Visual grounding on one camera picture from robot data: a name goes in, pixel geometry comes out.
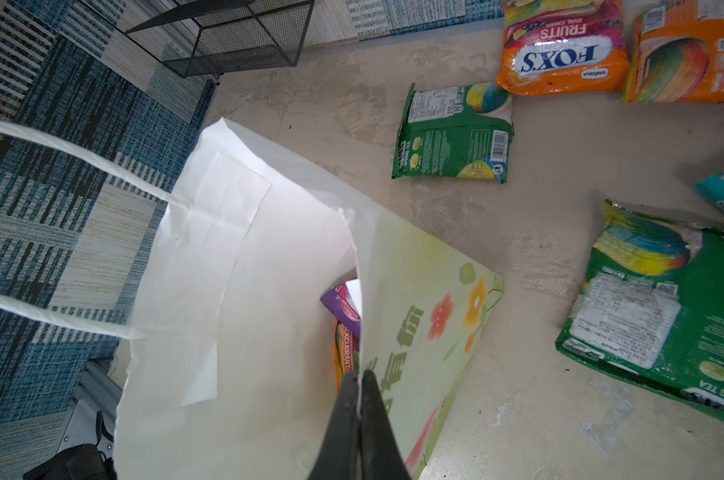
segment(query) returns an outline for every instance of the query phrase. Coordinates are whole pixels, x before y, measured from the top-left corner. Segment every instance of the purple packet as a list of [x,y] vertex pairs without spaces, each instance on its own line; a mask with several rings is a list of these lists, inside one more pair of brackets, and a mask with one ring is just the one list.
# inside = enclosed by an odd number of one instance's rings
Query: purple packet
[[345,284],[335,286],[319,299],[343,326],[348,328],[357,338],[360,338],[360,330],[362,325],[362,317],[357,313],[357,309],[349,295],[349,289]]

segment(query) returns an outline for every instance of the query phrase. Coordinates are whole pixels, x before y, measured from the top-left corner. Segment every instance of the green tea packet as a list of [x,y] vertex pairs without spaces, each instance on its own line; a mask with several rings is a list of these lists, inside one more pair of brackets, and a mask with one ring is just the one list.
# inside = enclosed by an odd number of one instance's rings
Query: green tea packet
[[724,232],[604,214],[557,350],[724,420]]
[[415,91],[397,133],[391,178],[439,175],[505,183],[514,128],[509,92],[496,83]]

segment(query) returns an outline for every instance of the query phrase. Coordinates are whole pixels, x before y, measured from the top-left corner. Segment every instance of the black bag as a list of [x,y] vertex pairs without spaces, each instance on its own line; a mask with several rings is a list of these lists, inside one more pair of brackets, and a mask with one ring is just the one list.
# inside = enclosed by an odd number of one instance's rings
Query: black bag
[[114,461],[98,450],[101,436],[114,442],[103,425],[103,412],[96,415],[96,444],[67,448],[47,462],[23,474],[23,480],[117,480]]

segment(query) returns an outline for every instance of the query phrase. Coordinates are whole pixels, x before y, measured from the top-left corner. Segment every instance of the paper bag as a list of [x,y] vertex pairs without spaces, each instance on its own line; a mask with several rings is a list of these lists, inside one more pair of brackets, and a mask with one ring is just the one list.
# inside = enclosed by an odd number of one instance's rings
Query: paper bag
[[305,478],[336,395],[319,297],[356,269],[360,362],[375,371],[399,453],[419,475],[504,281],[309,160],[234,124],[202,131],[171,194],[35,130],[168,202],[125,326],[0,308],[121,336],[120,480]]

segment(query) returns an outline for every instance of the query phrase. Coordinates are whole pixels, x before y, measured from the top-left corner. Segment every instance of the concrete floor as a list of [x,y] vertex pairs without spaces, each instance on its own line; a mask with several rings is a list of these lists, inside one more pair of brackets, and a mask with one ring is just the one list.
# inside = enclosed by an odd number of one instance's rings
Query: concrete floor
[[724,171],[724,106],[519,98],[507,184],[392,180],[410,83],[492,80],[500,38],[469,28],[370,41],[306,52],[292,69],[226,74],[207,122],[229,118],[294,150],[507,277],[421,478],[724,478],[723,422],[554,349],[604,198],[724,224],[693,190]]

